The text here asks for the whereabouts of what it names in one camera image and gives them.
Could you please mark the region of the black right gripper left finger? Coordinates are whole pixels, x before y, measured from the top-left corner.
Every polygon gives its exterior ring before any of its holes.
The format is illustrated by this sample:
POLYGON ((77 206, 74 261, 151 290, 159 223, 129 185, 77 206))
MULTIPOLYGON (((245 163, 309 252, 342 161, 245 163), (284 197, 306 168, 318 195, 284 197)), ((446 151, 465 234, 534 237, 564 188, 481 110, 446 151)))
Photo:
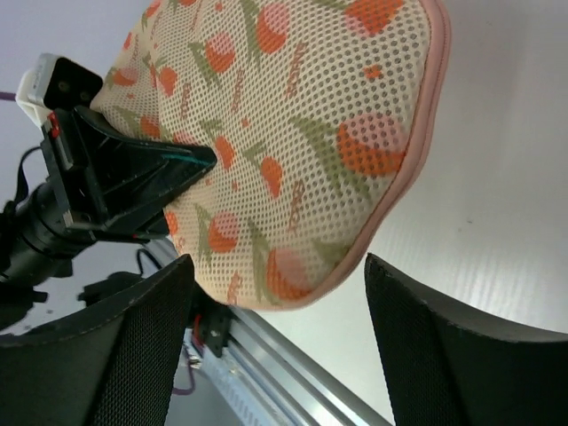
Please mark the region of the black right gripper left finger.
POLYGON ((3 425, 163 425, 194 267, 147 279, 24 335, 1 337, 3 425))

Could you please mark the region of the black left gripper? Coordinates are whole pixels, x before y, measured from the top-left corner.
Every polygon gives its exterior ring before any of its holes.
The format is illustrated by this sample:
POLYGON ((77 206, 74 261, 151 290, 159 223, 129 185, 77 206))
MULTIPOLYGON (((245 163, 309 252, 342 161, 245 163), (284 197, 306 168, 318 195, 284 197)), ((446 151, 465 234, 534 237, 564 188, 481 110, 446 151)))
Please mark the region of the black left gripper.
POLYGON ((217 164, 212 148, 127 137, 79 106, 48 114, 41 149, 68 233, 164 235, 162 210, 217 164))

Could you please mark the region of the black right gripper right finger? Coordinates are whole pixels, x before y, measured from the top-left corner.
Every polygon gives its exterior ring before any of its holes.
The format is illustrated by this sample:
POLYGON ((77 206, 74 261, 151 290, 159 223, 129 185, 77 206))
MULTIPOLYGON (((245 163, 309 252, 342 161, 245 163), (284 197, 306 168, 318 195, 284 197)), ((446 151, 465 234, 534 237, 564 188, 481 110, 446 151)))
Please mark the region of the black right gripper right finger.
POLYGON ((567 336, 503 319, 365 262, 397 425, 565 425, 567 336))

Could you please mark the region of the floral mesh laundry bag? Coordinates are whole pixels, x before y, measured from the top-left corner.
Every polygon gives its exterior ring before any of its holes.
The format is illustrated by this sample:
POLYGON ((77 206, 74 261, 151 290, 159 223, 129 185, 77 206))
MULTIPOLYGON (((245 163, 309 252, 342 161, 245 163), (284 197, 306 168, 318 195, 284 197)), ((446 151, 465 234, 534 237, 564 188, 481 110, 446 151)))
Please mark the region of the floral mesh laundry bag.
POLYGON ((92 108, 212 148, 165 210, 219 303, 310 304, 364 257, 427 157, 450 44, 439 1, 155 1, 92 108))

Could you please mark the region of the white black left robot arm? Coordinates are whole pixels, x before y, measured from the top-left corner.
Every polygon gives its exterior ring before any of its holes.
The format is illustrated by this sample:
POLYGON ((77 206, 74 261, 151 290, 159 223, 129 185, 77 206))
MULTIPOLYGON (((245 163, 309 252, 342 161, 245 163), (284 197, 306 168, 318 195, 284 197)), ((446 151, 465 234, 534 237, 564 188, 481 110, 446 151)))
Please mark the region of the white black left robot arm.
POLYGON ((35 190, 19 168, 1 212, 1 328, 48 296, 36 286, 73 274, 99 241, 145 244, 170 233, 164 209, 211 172, 212 148, 127 137, 86 106, 57 109, 42 126, 48 176, 35 190))

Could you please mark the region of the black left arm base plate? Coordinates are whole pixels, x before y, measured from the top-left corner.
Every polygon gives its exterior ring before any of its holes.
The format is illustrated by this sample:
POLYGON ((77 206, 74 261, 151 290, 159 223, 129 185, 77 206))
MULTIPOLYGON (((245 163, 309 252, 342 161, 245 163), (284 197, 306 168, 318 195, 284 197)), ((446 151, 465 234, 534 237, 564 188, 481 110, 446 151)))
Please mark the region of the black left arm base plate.
POLYGON ((200 354, 209 349, 216 358, 227 346, 233 312, 229 306, 208 297, 195 299, 189 314, 190 341, 200 354))

